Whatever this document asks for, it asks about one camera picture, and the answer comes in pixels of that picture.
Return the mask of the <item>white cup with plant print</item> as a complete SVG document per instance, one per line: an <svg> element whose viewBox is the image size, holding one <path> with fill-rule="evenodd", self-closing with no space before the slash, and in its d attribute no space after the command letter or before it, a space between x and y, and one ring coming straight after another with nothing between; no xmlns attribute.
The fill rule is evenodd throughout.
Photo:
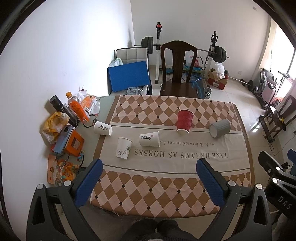
<svg viewBox="0 0 296 241"><path fill-rule="evenodd" d="M132 144L133 144L132 140L128 138L119 137L115 156L117 158L127 160Z"/></svg>

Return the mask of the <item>grey ribbed cup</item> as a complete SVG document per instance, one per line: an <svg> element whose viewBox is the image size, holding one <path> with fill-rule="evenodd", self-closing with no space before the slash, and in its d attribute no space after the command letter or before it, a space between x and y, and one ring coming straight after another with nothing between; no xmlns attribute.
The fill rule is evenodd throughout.
<svg viewBox="0 0 296 241"><path fill-rule="evenodd" d="M210 124L209 132L211 137L219 138L222 137L231 131L230 121L227 119L220 120Z"/></svg>

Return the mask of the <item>red ribbed paper cup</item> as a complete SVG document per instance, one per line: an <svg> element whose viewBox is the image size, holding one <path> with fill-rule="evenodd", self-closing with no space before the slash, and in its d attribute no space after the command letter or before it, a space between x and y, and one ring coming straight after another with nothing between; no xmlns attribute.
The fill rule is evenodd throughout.
<svg viewBox="0 0 296 241"><path fill-rule="evenodd" d="M181 135L188 134L192 123L194 114L187 109L180 110L177 118L177 132Z"/></svg>

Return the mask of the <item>white cup with calligraphy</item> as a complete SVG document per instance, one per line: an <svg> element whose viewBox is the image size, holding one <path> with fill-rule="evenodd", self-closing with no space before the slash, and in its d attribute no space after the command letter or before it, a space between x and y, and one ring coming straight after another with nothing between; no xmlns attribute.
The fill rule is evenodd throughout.
<svg viewBox="0 0 296 241"><path fill-rule="evenodd" d="M160 147L159 132L143 133L139 136L139 144L145 147Z"/></svg>

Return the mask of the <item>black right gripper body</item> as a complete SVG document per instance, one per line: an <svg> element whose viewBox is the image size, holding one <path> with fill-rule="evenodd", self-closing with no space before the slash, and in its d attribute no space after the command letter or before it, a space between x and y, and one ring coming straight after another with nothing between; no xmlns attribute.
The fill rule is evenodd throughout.
<svg viewBox="0 0 296 241"><path fill-rule="evenodd" d="M284 172L266 151L259 153L258 162L269 175L265 188L267 200L287 218L295 219L295 176Z"/></svg>

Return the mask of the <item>orange box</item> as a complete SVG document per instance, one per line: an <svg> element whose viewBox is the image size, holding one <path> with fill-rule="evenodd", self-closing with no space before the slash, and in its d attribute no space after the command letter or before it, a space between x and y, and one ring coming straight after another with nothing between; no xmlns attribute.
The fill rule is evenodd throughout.
<svg viewBox="0 0 296 241"><path fill-rule="evenodd" d="M84 138L73 130L64 148L64 152L70 156L79 157L84 144Z"/></svg>

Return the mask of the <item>blue grey device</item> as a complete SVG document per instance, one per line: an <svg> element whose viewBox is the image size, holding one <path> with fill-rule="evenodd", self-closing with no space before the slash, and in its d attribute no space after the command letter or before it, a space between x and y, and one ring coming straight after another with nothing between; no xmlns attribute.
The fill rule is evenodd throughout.
<svg viewBox="0 0 296 241"><path fill-rule="evenodd" d="M65 125L60 132L60 135L57 139L57 142L52 150L55 156L62 156L64 153L64 148L70 138L71 133L73 132L74 127L71 125Z"/></svg>

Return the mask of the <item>yellow plastic bag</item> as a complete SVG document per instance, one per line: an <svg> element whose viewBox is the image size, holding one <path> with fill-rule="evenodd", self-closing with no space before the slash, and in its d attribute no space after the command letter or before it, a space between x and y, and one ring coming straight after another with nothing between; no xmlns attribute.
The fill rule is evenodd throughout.
<svg viewBox="0 0 296 241"><path fill-rule="evenodd" d="M56 111L45 121L42 134L50 144L55 144L60 132L68 124L69 119L67 114Z"/></svg>

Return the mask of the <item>checkered printed tablecloth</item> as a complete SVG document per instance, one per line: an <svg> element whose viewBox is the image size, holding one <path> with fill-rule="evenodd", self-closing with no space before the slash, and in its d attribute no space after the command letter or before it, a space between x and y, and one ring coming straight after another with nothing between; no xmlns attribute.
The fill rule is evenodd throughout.
<svg viewBox="0 0 296 241"><path fill-rule="evenodd" d="M98 139L94 157L104 170L90 202L116 214L182 218L214 214L213 204L196 173L204 158L226 180L254 184L252 154L235 104L214 100L165 96L105 96L100 99L111 136ZM177 132L180 110L193 114L188 134ZM210 124L227 119L230 133L213 138ZM143 133L159 132L160 147L139 144ZM117 158L118 138L133 141L128 159Z"/></svg>

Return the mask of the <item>dark wooden side chair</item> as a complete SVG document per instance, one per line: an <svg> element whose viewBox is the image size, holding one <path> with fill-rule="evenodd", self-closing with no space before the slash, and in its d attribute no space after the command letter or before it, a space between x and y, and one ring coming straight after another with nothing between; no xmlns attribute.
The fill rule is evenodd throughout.
<svg viewBox="0 0 296 241"><path fill-rule="evenodd" d="M264 138L272 144L275 137L281 132L286 131L287 126L295 120L295 115L287 119L295 112L295 98L292 95L287 97L287 100L282 104L281 108L277 110L273 106L269 106L264 115L259 117L258 122L262 125L264 131Z"/></svg>

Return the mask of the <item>crumpled orange white wrappers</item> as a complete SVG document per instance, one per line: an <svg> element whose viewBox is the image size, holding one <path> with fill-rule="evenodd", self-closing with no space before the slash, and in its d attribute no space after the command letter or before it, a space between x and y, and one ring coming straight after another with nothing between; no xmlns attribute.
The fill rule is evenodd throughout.
<svg viewBox="0 0 296 241"><path fill-rule="evenodd" d="M89 115L98 115L100 112L100 103L96 96L88 94L86 90L76 93L80 104Z"/></svg>

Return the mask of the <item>red cardboard box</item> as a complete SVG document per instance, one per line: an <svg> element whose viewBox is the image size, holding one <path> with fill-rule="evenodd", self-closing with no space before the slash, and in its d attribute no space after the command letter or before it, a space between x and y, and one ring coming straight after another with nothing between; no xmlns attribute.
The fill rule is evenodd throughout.
<svg viewBox="0 0 296 241"><path fill-rule="evenodd" d="M224 90L228 81L228 71L225 70L224 78L215 79L215 71L211 71L208 75L208 83L220 90Z"/></svg>

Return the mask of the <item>blue board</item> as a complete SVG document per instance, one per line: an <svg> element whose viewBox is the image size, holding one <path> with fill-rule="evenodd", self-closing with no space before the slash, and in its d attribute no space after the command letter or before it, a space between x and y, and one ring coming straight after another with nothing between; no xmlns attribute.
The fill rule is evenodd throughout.
<svg viewBox="0 0 296 241"><path fill-rule="evenodd" d="M113 92L126 90L130 87L150 85L145 61L109 67L108 74Z"/></svg>

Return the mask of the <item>barbell with black plates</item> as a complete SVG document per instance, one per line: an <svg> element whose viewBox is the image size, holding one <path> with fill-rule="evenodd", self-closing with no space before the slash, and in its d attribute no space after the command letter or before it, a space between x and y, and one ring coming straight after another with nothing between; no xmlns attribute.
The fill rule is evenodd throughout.
<svg viewBox="0 0 296 241"><path fill-rule="evenodd" d="M147 48L149 54L152 54L154 52L154 46L160 47L161 44L155 44L153 37L144 37L141 41L141 44L135 45L135 47ZM200 48L197 48L197 50L209 53L210 58L212 58L215 62L223 63L226 61L227 58L229 58L227 56L225 49L223 49L220 46L215 46L214 51L212 50L207 51Z"/></svg>

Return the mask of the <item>white padded stool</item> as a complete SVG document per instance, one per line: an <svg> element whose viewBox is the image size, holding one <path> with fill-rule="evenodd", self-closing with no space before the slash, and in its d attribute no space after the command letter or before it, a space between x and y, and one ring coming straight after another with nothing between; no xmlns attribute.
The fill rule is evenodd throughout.
<svg viewBox="0 0 296 241"><path fill-rule="evenodd" d="M148 48L146 47L120 48L115 50L115 57L120 58L123 64L145 61L146 65L149 66L148 54Z"/></svg>

